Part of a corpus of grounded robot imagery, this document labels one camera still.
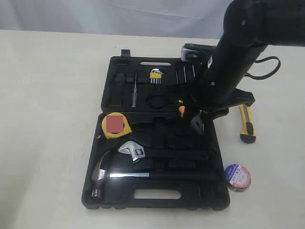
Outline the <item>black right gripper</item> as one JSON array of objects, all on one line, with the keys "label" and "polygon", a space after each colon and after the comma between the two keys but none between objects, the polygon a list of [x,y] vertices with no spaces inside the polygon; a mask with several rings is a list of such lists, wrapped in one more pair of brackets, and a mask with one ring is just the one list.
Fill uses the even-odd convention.
[{"label": "black right gripper", "polygon": [[250,107],[255,102],[254,95],[237,89],[237,85],[237,67],[202,66],[192,85],[192,105],[208,113],[214,112],[214,119],[228,115],[231,107],[243,104]]}]

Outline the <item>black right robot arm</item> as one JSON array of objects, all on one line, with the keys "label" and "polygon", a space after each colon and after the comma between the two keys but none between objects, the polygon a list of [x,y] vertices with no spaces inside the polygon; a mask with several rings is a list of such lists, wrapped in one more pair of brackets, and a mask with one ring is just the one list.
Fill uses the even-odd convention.
[{"label": "black right robot arm", "polygon": [[302,0],[234,0],[228,6],[224,32],[201,65],[185,103],[185,116],[214,118],[227,108],[252,105],[254,96],[237,88],[269,45],[304,46],[305,3]]}]

